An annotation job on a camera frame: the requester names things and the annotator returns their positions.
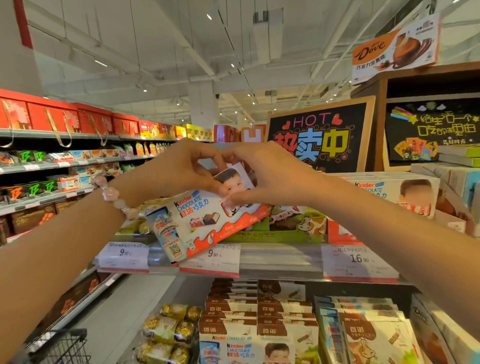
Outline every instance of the right hand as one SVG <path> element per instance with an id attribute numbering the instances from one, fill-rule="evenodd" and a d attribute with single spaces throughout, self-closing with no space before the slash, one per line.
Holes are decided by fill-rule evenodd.
<path id="1" fill-rule="evenodd" d="M 241 160 L 255 171 L 257 187 L 227 198 L 228 206 L 267 203 L 308 206 L 313 193 L 324 189 L 322 174 L 301 162 L 277 143 L 239 143 L 222 153 L 225 162 Z"/>

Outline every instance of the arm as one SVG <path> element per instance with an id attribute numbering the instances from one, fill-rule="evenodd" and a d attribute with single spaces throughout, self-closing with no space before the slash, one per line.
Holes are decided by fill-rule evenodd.
<path id="1" fill-rule="evenodd" d="M 129 207 L 190 189 L 223 194 L 222 184 L 197 163 L 201 158 L 226 168 L 216 148 L 185 140 L 109 185 Z M 0 249 L 0 363 L 15 354 L 124 221 L 125 215 L 96 190 Z"/>
<path id="2" fill-rule="evenodd" d="M 480 340 L 480 244 L 343 179 L 318 173 L 274 142 L 236 146 L 229 161 L 245 160 L 258 186 L 227 203 L 311 206 L 345 226 Z"/>

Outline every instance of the bead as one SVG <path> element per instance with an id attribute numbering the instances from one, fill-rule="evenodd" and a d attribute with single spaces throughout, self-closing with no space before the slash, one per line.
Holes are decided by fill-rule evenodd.
<path id="1" fill-rule="evenodd" d="M 98 187 L 104 187 L 107 185 L 107 179 L 105 176 L 99 175 L 93 179 L 93 183 L 95 183 Z"/>
<path id="2" fill-rule="evenodd" d="M 125 201 L 122 200 L 121 198 L 119 198 L 118 200 L 115 200 L 113 201 L 113 205 L 115 208 L 119 209 L 119 210 L 123 210 L 124 208 L 127 207 L 127 205 L 125 204 Z"/>
<path id="3" fill-rule="evenodd" d="M 127 219 L 130 220 L 132 218 L 137 218 L 139 213 L 140 213 L 140 211 L 137 208 L 129 208 L 125 212 L 125 216 L 127 217 Z"/>
<path id="4" fill-rule="evenodd" d="M 102 194 L 105 201 L 115 201 L 118 199 L 120 192 L 113 187 L 105 187 Z"/>

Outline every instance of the chalkboard sign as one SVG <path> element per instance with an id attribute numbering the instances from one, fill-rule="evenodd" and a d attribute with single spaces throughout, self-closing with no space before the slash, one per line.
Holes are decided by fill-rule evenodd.
<path id="1" fill-rule="evenodd" d="M 439 145 L 480 143 L 480 98 L 386 105 L 388 160 L 437 160 Z"/>
<path id="2" fill-rule="evenodd" d="M 363 172 L 374 104 L 369 96 L 270 115 L 266 139 L 316 170 Z"/>

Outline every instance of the pink beaded bracelet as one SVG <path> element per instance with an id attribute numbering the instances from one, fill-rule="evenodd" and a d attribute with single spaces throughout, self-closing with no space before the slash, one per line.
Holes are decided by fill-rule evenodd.
<path id="1" fill-rule="evenodd" d="M 105 201 L 113 202 L 115 208 L 122 210 L 127 219 L 138 217 L 139 210 L 137 208 L 127 207 L 125 201 L 119 198 L 120 192 L 113 187 L 108 186 L 108 182 L 105 176 L 98 175 L 94 178 L 93 183 L 102 189 L 103 199 Z"/>

